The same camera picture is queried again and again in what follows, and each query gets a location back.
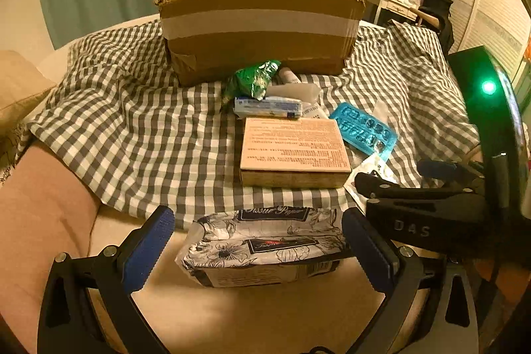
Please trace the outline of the white cream tube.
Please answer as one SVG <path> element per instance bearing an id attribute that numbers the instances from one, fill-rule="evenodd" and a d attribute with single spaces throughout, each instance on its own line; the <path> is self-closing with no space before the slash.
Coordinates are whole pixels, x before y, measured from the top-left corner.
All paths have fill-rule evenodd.
<path id="1" fill-rule="evenodd" d="M 278 76 L 283 84 L 300 84 L 301 80 L 292 72 L 289 67 L 282 67 L 278 71 Z"/>

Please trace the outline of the grey checkered cloth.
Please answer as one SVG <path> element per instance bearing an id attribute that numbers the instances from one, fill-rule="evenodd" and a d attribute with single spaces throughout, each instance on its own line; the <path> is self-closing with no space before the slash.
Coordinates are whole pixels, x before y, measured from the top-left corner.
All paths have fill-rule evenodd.
<path id="1" fill-rule="evenodd" d="M 419 160 L 458 161 L 479 143 L 432 31 L 363 26 L 340 75 L 302 81 L 321 89 L 325 112 L 385 103 L 398 137 L 387 165 L 403 186 L 422 183 Z M 67 72 L 24 143 L 48 146 L 106 206 L 145 218 L 166 205 L 180 229 L 223 210 L 351 205 L 344 189 L 243 187 L 243 124 L 220 109 L 221 94 L 218 82 L 179 86 L 158 21 L 97 32 L 71 47 Z"/>

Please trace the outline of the wooden chair with clothes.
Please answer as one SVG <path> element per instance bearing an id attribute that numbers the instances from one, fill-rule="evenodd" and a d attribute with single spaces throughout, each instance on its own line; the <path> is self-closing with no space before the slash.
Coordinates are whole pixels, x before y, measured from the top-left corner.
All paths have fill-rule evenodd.
<path id="1" fill-rule="evenodd" d="M 427 22 L 426 26 L 436 32 L 445 56 L 449 54 L 455 42 L 453 24 L 450 21 L 453 3 L 453 0 L 422 0 L 419 8 L 421 13 L 437 20 L 437 26 L 430 22 Z"/>

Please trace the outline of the blue pill blister pack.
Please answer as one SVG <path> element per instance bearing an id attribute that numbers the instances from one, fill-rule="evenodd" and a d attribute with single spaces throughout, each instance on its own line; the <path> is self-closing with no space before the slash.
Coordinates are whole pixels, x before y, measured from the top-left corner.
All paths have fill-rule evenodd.
<path id="1" fill-rule="evenodd" d="M 367 156 L 377 154 L 388 161 L 398 136 L 387 124 L 350 103 L 340 103 L 330 118 L 338 124 L 345 143 Z"/>

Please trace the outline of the flat brown paper box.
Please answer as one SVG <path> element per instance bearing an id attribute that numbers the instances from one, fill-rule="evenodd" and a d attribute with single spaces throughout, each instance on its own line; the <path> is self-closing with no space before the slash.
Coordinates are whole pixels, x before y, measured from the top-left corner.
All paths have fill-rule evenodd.
<path id="1" fill-rule="evenodd" d="M 325 118 L 247 118 L 239 160 L 241 184 L 337 189 L 351 174 L 338 124 Z"/>

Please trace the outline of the green snack packet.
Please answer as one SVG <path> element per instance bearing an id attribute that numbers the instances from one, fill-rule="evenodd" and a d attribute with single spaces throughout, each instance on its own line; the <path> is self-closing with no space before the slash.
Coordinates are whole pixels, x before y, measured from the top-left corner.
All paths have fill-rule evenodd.
<path id="1" fill-rule="evenodd" d="M 279 60 L 267 60 L 254 66 L 239 69 L 226 82 L 221 105 L 226 106 L 238 97 L 248 97 L 261 101 L 266 96 L 266 90 L 273 77 L 279 70 Z"/>

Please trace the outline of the brown cardboard box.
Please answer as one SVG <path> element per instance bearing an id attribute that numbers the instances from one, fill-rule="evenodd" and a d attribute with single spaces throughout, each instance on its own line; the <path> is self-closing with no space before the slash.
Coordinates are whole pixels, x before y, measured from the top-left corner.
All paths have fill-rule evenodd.
<path id="1" fill-rule="evenodd" d="M 278 60 L 293 72 L 339 75 L 352 55 L 364 0 L 156 0 L 179 84 L 224 80 Z"/>

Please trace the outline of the floral tissue paper pack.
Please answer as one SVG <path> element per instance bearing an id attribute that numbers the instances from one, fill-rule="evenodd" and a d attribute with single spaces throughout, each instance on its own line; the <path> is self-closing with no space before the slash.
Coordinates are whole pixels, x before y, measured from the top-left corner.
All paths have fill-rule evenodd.
<path id="1" fill-rule="evenodd" d="M 198 219 L 176 263 L 204 287 L 243 288 L 327 274 L 351 256 L 338 211 L 276 206 Z"/>

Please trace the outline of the beige pillow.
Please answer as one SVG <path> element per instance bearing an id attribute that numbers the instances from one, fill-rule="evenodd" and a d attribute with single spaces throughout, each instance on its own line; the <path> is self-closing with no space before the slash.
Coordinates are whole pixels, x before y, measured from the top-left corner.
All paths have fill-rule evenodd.
<path id="1" fill-rule="evenodd" d="M 48 95 L 55 83 L 13 50 L 1 51 L 1 136 L 14 129 Z"/>

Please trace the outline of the white dressing table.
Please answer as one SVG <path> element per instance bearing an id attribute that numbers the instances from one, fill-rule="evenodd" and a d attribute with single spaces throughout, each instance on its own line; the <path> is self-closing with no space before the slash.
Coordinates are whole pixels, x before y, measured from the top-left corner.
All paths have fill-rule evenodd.
<path id="1" fill-rule="evenodd" d="M 364 21 L 379 25 L 383 23 L 382 13 L 395 14 L 398 16 L 397 21 L 414 23 L 417 20 L 417 14 L 411 12 L 404 4 L 397 0 L 364 0 L 365 12 Z"/>

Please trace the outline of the blue white ointment box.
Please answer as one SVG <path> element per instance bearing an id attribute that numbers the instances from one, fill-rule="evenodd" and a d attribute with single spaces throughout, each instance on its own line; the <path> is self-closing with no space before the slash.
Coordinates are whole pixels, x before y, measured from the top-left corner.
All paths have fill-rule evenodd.
<path id="1" fill-rule="evenodd" d="M 267 96 L 262 100 L 237 97 L 234 100 L 234 113 L 239 118 L 300 118 L 302 102 L 296 99 Z"/>

